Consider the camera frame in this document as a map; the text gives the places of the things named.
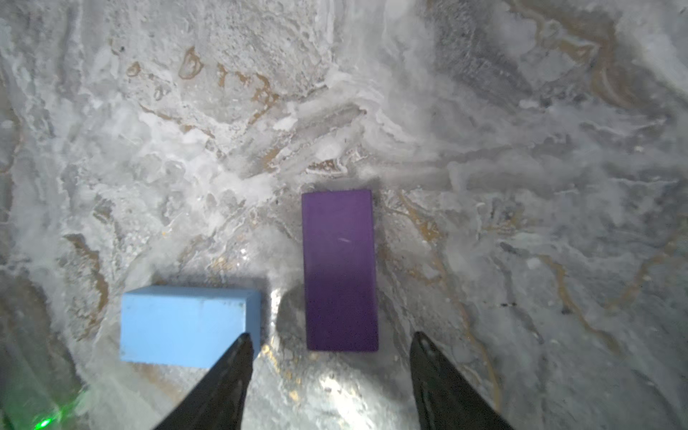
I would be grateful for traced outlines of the light blue block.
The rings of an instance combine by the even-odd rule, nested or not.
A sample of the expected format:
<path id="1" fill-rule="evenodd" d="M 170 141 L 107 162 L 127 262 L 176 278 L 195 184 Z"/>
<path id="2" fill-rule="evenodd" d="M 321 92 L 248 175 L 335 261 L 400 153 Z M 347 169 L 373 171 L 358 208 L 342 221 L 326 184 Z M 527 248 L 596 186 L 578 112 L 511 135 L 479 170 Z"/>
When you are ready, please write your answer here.
<path id="1" fill-rule="evenodd" d="M 120 358 L 211 368 L 243 334 L 260 351 L 262 295 L 246 288 L 148 286 L 121 302 Z"/>

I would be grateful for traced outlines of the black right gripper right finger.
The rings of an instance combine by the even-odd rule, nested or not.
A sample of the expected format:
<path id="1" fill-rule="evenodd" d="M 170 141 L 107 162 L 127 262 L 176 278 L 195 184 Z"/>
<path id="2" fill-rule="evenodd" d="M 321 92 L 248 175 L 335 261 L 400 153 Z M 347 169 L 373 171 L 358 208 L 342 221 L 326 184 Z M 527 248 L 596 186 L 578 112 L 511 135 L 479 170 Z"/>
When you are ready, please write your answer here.
<path id="1" fill-rule="evenodd" d="M 422 429 L 512 430 L 422 331 L 410 345 L 410 372 Z"/>

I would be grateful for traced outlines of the dark purple block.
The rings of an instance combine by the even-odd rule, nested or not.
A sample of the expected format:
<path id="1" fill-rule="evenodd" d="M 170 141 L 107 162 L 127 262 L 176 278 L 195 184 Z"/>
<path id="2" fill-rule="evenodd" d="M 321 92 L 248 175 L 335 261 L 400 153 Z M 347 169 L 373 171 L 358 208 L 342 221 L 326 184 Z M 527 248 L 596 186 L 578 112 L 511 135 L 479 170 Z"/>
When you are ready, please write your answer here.
<path id="1" fill-rule="evenodd" d="M 308 349 L 377 351 L 372 192 L 305 193 L 301 202 Z"/>

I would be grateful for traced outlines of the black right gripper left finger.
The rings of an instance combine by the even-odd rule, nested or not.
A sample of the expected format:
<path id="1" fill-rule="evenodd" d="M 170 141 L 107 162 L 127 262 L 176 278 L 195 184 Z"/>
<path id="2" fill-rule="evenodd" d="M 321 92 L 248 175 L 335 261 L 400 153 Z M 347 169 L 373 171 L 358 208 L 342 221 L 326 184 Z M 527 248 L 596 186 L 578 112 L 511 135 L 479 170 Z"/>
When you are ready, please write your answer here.
<path id="1" fill-rule="evenodd" d="M 243 333 L 156 430 L 241 428 L 253 363 L 253 343 Z"/>

